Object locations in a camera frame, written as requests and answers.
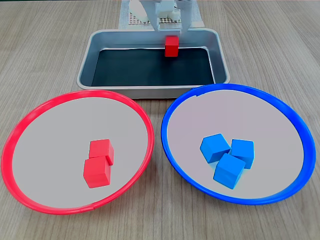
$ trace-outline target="cube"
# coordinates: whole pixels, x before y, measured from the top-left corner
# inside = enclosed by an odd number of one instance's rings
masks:
[[[179,37],[167,36],[165,38],[164,55],[166,57],[178,57],[178,52],[179,52]]]
[[[230,146],[224,136],[219,133],[205,137],[202,140],[200,150],[207,163],[210,164],[219,161],[224,154],[229,153]]]
[[[84,162],[83,177],[91,189],[109,185],[110,172],[106,156],[92,157]]]
[[[251,169],[255,159],[254,142],[240,139],[233,139],[230,154],[245,162],[245,169]]]
[[[89,158],[105,156],[109,165],[114,164],[115,151],[109,139],[101,139],[90,142]]]
[[[246,163],[225,153],[216,165],[213,179],[230,189],[234,189]]]

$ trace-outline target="wooden table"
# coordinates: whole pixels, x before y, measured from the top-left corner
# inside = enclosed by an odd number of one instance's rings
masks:
[[[220,34],[231,83],[288,103],[320,147],[320,2],[199,1]],[[78,90],[89,36],[118,28],[121,2],[0,2],[0,147],[29,111]],[[279,203],[244,206],[205,195],[164,154],[160,129],[171,100],[139,100],[156,136],[152,160],[123,196],[99,209],[46,215],[18,203],[0,180],[1,240],[318,240],[320,165],[308,184]]]

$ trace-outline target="blue cube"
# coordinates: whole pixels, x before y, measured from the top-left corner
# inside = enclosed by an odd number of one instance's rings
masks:
[[[245,165],[244,161],[225,153],[216,165],[213,179],[230,189],[234,189]]]
[[[207,136],[202,140],[200,151],[207,163],[219,161],[224,154],[229,153],[230,146],[221,133]]]
[[[245,169],[250,169],[255,159],[255,149],[253,141],[233,139],[230,154],[245,162]]]

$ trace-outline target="tray rim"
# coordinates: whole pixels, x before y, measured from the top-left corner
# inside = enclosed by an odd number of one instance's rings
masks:
[[[277,108],[282,114],[284,114],[287,119],[293,124],[296,131],[298,132],[302,147],[303,147],[303,165],[301,168],[301,171],[297,178],[285,189],[282,191],[273,194],[271,196],[262,197],[262,198],[237,198],[232,197],[224,194],[217,193],[213,190],[210,190],[201,184],[194,181],[190,176],[188,176],[177,164],[174,157],[171,154],[170,147],[168,144],[168,137],[167,137],[167,130],[168,130],[168,124],[171,115],[173,114],[174,110],[185,100],[193,97],[193,96],[200,96],[209,92],[219,91],[219,90],[232,90],[232,91],[239,91],[244,92],[250,95],[253,95],[255,97],[258,97],[267,103],[273,105],[275,108]],[[266,205],[266,204],[272,204],[276,203],[282,200],[285,200],[292,195],[296,194],[298,191],[300,191],[309,181],[311,178],[315,166],[316,166],[316,145],[314,142],[314,139],[312,137],[312,134],[306,125],[306,123],[303,121],[303,119],[286,103],[281,101],[280,99],[276,98],[275,96],[264,92],[262,90],[250,87],[250,86],[244,86],[239,84],[210,84],[205,85],[201,87],[194,88],[180,97],[178,97],[168,108],[166,111],[162,124],[161,124],[161,141],[162,146],[164,149],[164,152],[173,166],[173,168],[192,186],[197,188],[198,190],[202,191],[205,194],[208,194],[211,197],[215,197],[217,199],[233,203],[233,204],[240,204],[240,205]]]

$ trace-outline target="red cube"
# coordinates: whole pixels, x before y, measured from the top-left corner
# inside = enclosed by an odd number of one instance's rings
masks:
[[[109,139],[95,140],[90,142],[89,158],[105,156],[109,165],[114,164],[115,151]]]
[[[109,185],[110,172],[106,156],[89,158],[84,162],[83,177],[91,189]]]
[[[179,37],[167,36],[165,38],[164,55],[166,57],[178,57],[178,52],[179,52]]]

